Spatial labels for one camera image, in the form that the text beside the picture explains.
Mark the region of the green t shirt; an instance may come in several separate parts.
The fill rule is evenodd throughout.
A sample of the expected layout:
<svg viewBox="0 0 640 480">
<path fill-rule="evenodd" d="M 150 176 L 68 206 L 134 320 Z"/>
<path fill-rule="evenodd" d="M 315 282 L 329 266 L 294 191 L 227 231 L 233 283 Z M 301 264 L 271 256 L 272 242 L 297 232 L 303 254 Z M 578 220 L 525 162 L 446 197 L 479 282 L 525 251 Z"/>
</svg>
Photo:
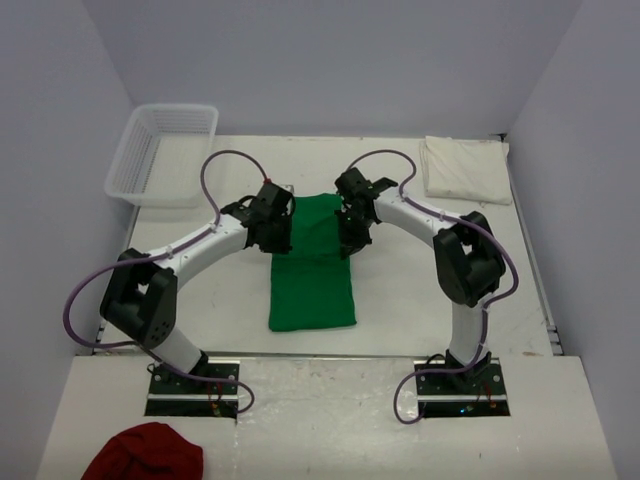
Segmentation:
<svg viewBox="0 0 640 480">
<path fill-rule="evenodd" d="M 298 197 L 292 250 L 273 255 L 268 327 L 272 332 L 352 327 L 357 323 L 350 261 L 340 256 L 336 194 Z"/>
</svg>

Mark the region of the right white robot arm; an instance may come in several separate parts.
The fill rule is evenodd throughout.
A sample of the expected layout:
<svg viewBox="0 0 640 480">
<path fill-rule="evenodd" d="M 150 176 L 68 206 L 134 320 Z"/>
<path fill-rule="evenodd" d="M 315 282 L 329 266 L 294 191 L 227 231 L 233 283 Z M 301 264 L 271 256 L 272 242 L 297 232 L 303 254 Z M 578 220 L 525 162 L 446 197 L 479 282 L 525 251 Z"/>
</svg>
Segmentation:
<svg viewBox="0 0 640 480">
<path fill-rule="evenodd" d="M 335 186 L 341 198 L 335 215 L 343 259 L 370 245 L 370 228 L 381 223 L 433 249 L 438 285 L 452 302 L 452 337 L 441 371 L 454 391 L 471 391 L 490 361 L 483 308 L 506 271 L 486 218 L 478 212 L 455 216 L 413 204 L 395 181 L 383 177 L 372 182 L 356 168 L 342 173 Z"/>
</svg>

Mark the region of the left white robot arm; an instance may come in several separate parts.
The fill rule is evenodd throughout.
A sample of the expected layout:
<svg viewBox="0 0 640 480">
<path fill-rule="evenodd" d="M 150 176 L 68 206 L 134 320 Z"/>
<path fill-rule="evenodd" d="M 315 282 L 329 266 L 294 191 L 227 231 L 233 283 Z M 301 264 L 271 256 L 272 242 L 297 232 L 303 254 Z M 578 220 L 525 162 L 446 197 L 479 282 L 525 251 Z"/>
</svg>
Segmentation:
<svg viewBox="0 0 640 480">
<path fill-rule="evenodd" d="M 198 392 L 208 369 L 204 352 L 176 326 L 180 289 L 247 248 L 289 253 L 295 207 L 289 190 L 267 182 L 256 195 L 223 207 L 216 219 L 174 243 L 147 253 L 125 251 L 111 274 L 101 317 L 172 369 L 172 380 L 183 391 Z"/>
</svg>

